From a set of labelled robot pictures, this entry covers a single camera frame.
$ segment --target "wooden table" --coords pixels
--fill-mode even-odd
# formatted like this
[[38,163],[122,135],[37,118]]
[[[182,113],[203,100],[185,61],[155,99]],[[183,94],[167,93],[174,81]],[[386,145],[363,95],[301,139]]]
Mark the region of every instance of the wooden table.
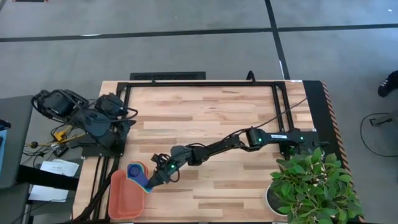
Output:
[[[117,85],[116,81],[103,82],[100,94],[115,93]],[[325,148],[326,153],[337,153],[349,170],[326,86],[315,81],[286,81],[285,86],[290,106],[308,97],[292,109],[295,128],[316,129],[320,141],[331,143]],[[284,111],[280,93],[279,101]],[[151,175],[155,166],[150,161],[153,153],[170,154],[170,148],[176,144],[211,144],[276,115],[268,86],[137,87],[131,88],[129,107],[137,109],[139,115],[128,135],[119,168],[126,169],[129,162],[141,161]],[[267,132],[279,131],[277,120],[262,128]],[[275,160],[281,158],[278,145],[270,144],[257,152],[230,150],[198,167],[183,166],[180,181],[158,186],[146,195],[145,209],[134,222],[284,221],[264,204],[264,193],[271,184],[270,173],[278,170]],[[83,163],[73,206],[75,216],[90,201],[96,162],[97,158],[89,157]],[[107,200],[108,191],[103,197],[100,218],[104,217]]]

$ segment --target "white pot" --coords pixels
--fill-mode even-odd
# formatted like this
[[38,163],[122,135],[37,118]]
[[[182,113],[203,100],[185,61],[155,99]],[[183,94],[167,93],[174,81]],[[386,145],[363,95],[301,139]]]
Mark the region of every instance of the white pot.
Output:
[[270,209],[272,212],[274,212],[276,215],[281,216],[281,217],[287,217],[287,215],[282,215],[282,214],[277,213],[277,212],[269,205],[268,198],[267,198],[267,193],[268,193],[268,191],[269,191],[269,187],[270,187],[270,186],[268,186],[268,188],[267,188],[267,190],[266,190],[266,194],[264,195],[264,201],[265,201],[266,204],[268,205],[269,209]]

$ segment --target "potted plant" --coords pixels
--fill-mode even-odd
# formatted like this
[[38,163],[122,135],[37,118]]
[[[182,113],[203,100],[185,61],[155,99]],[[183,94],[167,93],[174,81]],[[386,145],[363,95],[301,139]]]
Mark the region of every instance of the potted plant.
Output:
[[280,172],[273,172],[266,198],[270,208],[286,214],[289,223],[346,223],[362,215],[362,208],[349,184],[351,176],[341,168],[335,154],[323,160],[321,149],[312,155],[295,155],[277,160]]

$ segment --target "black electronics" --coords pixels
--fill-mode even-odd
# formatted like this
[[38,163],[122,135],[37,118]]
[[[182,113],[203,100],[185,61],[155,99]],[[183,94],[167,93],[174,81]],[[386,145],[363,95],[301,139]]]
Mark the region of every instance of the black electronics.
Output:
[[[90,148],[91,156],[120,156],[132,120],[137,110],[123,106],[113,93],[102,95],[89,103],[87,99],[71,90],[42,90],[32,99],[33,107],[43,116],[54,121],[84,130],[87,135],[75,140],[79,145]],[[128,118],[128,110],[134,114]]]
[[[239,135],[246,133],[249,145],[245,145]],[[304,143],[304,138],[299,129],[294,128],[284,133],[267,133],[260,128],[247,128],[230,134],[221,141],[205,146],[193,143],[187,146],[173,146],[170,150],[171,156],[166,154],[154,154],[152,161],[156,163],[155,171],[149,179],[146,189],[151,189],[161,184],[176,182],[179,180],[179,168],[184,164],[188,166],[199,166],[211,156],[228,151],[230,149],[243,149],[247,152],[258,151],[267,144],[282,143],[295,148]],[[178,173],[177,180],[170,177]]]
[[57,148],[54,149],[53,153],[55,155],[55,157],[61,157],[63,156],[67,151],[68,151],[69,147],[66,144],[60,144],[58,145]]

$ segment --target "hazard stripe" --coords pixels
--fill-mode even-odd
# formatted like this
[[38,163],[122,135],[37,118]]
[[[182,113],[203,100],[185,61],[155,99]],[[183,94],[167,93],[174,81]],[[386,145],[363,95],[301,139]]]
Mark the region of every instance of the hazard stripe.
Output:
[[[326,87],[326,84],[324,82],[322,82],[322,85],[323,85],[323,91],[325,92],[326,102],[328,103],[328,108],[329,108],[329,114],[330,114],[330,117],[331,117],[331,122],[333,124],[334,129],[335,129],[337,143],[339,145],[339,151],[340,151],[340,154],[341,154],[341,160],[343,162],[344,168],[352,176],[351,169],[349,168],[349,165],[348,165],[346,151],[344,150],[344,147],[343,147],[343,140],[341,138],[341,134],[340,134],[340,131],[339,131],[338,126],[337,126],[335,112],[333,111],[333,105],[331,104],[329,91],[328,91],[328,88]],[[349,182],[349,185],[352,188],[354,188],[354,181],[352,179]],[[355,189],[354,189],[354,193],[355,193],[355,197],[358,198],[358,194],[356,193]],[[359,217],[359,221],[360,222],[364,222],[364,218],[363,217]]]

